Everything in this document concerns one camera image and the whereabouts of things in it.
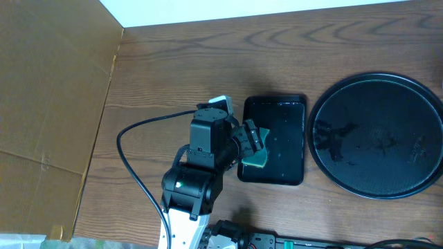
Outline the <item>green yellow sponge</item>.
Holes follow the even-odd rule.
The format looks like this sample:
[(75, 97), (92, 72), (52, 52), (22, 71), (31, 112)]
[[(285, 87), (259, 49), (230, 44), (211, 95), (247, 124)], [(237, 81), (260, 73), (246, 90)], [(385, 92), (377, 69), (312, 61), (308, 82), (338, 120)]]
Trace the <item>green yellow sponge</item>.
[(268, 151), (266, 148), (266, 138), (269, 134), (269, 130), (260, 128), (260, 139), (263, 144), (261, 150), (256, 151), (253, 156), (249, 156), (242, 159), (242, 164), (249, 167), (263, 168), (268, 161)]

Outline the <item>brown cardboard panel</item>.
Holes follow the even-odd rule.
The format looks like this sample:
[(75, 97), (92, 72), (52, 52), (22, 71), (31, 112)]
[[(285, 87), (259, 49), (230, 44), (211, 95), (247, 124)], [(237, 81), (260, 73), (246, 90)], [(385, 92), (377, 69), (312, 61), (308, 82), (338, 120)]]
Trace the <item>brown cardboard panel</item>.
[(123, 27), (99, 1), (1, 2), (1, 231), (73, 236)]

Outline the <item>black rectangular tray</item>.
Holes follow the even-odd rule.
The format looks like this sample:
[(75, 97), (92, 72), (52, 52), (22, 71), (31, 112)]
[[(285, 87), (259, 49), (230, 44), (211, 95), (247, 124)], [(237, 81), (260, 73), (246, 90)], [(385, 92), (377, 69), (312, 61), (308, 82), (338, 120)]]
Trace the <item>black rectangular tray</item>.
[(238, 165), (243, 182), (297, 186), (304, 178), (306, 99), (301, 95), (251, 96), (245, 100), (243, 119), (269, 131), (263, 138), (266, 163)]

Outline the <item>black round tray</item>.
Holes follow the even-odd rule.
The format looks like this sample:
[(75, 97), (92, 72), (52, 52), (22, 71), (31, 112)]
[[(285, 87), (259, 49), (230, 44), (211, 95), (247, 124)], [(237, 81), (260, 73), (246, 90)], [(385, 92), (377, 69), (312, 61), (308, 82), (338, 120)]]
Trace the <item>black round tray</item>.
[(362, 197), (405, 198), (442, 176), (442, 101), (410, 77), (370, 72), (337, 82), (306, 131), (320, 170)]

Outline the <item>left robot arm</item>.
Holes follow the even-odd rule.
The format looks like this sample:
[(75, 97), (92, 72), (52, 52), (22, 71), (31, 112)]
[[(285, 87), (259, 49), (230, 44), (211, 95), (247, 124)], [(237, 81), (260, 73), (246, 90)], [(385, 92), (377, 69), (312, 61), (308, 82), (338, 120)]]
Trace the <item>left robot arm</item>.
[(195, 111), (190, 142), (163, 176), (160, 248), (206, 248), (206, 228), (223, 177), (235, 161), (264, 151), (265, 131), (252, 120), (238, 124), (223, 109)]

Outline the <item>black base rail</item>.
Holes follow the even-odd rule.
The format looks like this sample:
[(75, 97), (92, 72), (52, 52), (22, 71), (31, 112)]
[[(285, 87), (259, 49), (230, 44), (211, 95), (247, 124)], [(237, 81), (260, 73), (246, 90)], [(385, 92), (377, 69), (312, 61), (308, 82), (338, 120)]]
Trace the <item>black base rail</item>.
[(197, 249), (442, 249), (441, 245), (423, 239), (389, 239), (370, 245), (350, 242), (319, 241), (276, 237), (269, 233), (248, 233), (231, 221), (218, 221), (206, 228)]

